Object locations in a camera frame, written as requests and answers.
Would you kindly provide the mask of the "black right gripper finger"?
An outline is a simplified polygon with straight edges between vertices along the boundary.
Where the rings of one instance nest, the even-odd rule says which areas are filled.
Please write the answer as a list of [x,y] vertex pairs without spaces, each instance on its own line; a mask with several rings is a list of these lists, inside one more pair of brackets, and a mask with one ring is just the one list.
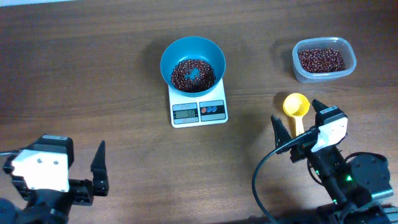
[[323,126],[325,124],[334,122],[341,118],[347,118],[347,115],[337,106],[327,106],[321,101],[314,99],[312,106],[316,111],[315,125]]
[[285,128],[280,118],[275,115],[271,116],[271,123],[274,130],[275,148],[278,149],[285,143],[290,142],[292,137]]

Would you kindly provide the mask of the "yellow plastic measuring scoop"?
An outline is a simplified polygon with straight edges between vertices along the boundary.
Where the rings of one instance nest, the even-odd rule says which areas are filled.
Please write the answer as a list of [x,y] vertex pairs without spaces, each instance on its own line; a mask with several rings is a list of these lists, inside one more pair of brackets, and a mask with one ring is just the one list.
[[303,117],[308,113],[310,103],[306,96],[301,93],[292,93],[286,97],[282,108],[285,114],[294,120],[295,135],[303,134]]

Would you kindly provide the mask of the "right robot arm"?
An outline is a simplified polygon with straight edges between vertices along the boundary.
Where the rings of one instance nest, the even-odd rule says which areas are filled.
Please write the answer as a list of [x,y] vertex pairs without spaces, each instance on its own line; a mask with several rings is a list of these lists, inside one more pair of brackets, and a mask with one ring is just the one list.
[[293,163],[305,160],[312,177],[322,185],[332,203],[318,207],[322,223],[395,223],[397,208],[381,202],[393,196],[388,160],[373,152],[355,152],[343,157],[337,148],[347,135],[348,117],[337,106],[312,101],[315,125],[292,138],[282,121],[271,117],[275,146],[290,152]]

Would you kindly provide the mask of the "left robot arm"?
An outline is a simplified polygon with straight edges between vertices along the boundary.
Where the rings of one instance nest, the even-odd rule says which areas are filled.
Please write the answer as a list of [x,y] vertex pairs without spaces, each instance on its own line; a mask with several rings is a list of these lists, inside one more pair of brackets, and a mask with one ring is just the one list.
[[68,223],[72,206],[91,206],[95,197],[109,192],[106,145],[102,141],[90,165],[91,180],[70,179],[74,161],[70,138],[39,138],[18,151],[11,151],[2,169],[27,202],[18,208],[1,199],[1,223]]

